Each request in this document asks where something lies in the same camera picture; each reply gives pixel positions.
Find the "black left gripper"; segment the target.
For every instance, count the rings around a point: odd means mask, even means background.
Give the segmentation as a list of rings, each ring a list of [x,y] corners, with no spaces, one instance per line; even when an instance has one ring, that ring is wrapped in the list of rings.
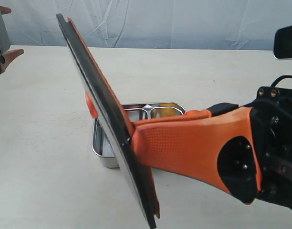
[[[23,55],[23,49],[7,51],[10,48],[10,40],[7,34],[2,14],[10,14],[9,7],[0,5],[0,75],[3,74],[8,66],[19,56]]]

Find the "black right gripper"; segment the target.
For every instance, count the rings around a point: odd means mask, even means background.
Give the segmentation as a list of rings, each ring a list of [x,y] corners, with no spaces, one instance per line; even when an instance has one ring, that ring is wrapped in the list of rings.
[[[247,106],[262,176],[257,198],[292,210],[292,89],[262,86]]]

